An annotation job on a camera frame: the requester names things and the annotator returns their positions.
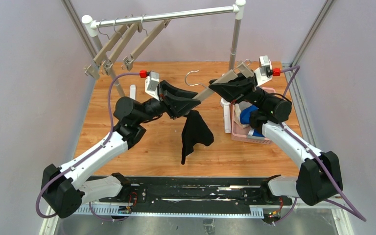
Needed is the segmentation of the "beige hanger of grey underwear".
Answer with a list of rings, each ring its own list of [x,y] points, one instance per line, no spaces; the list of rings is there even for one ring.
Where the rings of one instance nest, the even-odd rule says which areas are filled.
[[[138,31],[140,23],[126,24],[122,25],[118,31],[115,31],[115,38],[112,38],[113,49],[110,56],[103,62],[103,71],[106,75],[111,75],[113,72],[112,66],[114,62],[118,59],[120,54],[123,52],[124,48],[130,42],[133,35]]]

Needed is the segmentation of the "beige hanger of blue underwear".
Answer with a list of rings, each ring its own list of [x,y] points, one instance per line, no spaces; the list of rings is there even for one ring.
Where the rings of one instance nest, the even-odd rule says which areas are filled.
[[[163,20],[157,24],[147,36],[139,43],[139,45],[123,59],[122,68],[126,67],[128,71],[133,68],[134,62],[142,54],[144,50],[154,41],[154,39],[169,25],[171,20]]]

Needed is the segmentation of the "beige hanger of black underwear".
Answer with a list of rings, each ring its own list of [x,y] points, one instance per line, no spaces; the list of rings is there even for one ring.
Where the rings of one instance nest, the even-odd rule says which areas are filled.
[[[204,90],[193,99],[204,101],[213,93],[229,103],[233,103],[245,96],[247,90],[253,90],[256,85],[256,75],[249,68],[251,61],[246,59],[236,67],[227,71],[219,79],[211,82]]]

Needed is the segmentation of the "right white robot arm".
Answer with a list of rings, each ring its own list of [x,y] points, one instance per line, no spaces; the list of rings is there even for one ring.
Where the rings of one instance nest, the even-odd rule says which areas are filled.
[[[297,178],[275,175],[266,179],[262,185],[266,201],[289,196],[314,206],[342,192],[337,155],[310,145],[287,127],[285,121],[292,105],[284,95],[268,93],[256,86],[252,78],[243,76],[225,83],[214,81],[209,88],[232,104],[246,101],[256,106],[249,115],[250,126],[276,144],[299,168]]]

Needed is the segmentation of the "black underwear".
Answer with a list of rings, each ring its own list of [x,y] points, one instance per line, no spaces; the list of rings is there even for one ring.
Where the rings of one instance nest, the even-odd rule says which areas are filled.
[[[182,130],[181,164],[186,163],[186,157],[194,151],[197,143],[210,146],[214,142],[214,135],[197,110],[191,110],[185,115],[186,122]]]

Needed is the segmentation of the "grey beige underwear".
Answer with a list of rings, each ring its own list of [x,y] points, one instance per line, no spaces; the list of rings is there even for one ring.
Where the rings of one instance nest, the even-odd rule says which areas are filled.
[[[239,104],[235,104],[234,105],[234,117],[233,117],[233,120],[239,126],[239,128],[245,129],[246,127],[249,127],[249,124],[242,124],[241,123],[241,118],[240,118],[241,112],[242,112],[242,110],[241,110]]]

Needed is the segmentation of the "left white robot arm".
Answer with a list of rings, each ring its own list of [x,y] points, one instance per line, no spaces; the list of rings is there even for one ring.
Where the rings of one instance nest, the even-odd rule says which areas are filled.
[[[151,98],[143,103],[125,96],[116,102],[114,111],[108,108],[111,127],[100,142],[61,166],[50,164],[44,169],[36,206],[44,199],[54,213],[44,215],[37,209],[39,216],[66,218],[88,202],[127,195],[129,184],[120,173],[91,182],[88,178],[139,143],[146,132],[143,124],[159,119],[164,113],[171,119],[189,115],[205,99],[205,92],[179,89],[153,76],[146,78],[144,91]]]

